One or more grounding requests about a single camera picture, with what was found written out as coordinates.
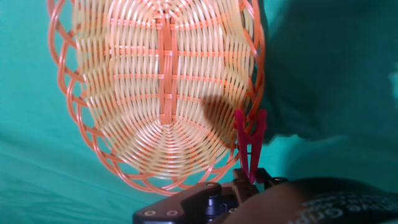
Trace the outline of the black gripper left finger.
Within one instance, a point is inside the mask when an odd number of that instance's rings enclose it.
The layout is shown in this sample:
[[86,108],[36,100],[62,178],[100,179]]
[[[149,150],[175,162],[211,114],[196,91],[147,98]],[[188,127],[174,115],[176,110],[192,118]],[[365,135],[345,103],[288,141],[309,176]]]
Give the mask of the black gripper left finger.
[[136,211],[133,224],[222,224],[258,190],[241,169],[231,182],[203,182]]

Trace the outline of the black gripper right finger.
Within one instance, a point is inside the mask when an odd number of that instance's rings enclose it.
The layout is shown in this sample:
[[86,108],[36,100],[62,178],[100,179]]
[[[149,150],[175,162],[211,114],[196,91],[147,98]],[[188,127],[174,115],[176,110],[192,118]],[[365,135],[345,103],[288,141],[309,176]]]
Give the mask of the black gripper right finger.
[[285,177],[272,177],[264,168],[258,168],[254,185],[259,192],[262,192],[288,181]]

